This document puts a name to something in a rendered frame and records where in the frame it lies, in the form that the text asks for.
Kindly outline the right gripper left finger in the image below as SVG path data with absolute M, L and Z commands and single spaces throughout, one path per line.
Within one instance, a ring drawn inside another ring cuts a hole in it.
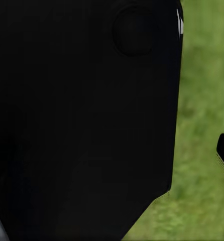
M 13 134 L 0 137 L 0 180 L 18 152 L 18 146 Z

